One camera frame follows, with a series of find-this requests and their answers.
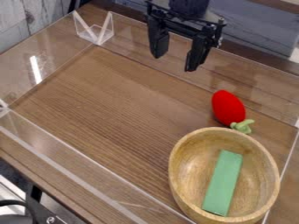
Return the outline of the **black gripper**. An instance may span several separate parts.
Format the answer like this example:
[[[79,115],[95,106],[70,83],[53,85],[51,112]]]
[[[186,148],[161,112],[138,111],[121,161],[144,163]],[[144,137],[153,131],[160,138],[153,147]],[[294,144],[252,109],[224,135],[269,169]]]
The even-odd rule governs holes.
[[[158,59],[168,51],[166,29],[192,38],[184,71],[192,72],[206,59],[210,47],[218,47],[225,19],[210,9],[210,0],[145,0],[150,54]]]

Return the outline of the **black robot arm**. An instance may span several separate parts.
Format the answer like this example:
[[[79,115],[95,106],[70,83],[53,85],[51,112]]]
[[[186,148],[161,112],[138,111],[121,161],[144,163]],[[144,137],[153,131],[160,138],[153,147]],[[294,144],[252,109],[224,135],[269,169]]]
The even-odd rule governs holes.
[[[184,71],[192,72],[205,62],[210,48],[218,48],[225,19],[209,12],[210,0],[145,0],[145,22],[150,54],[156,59],[168,52],[169,33],[190,39]]]

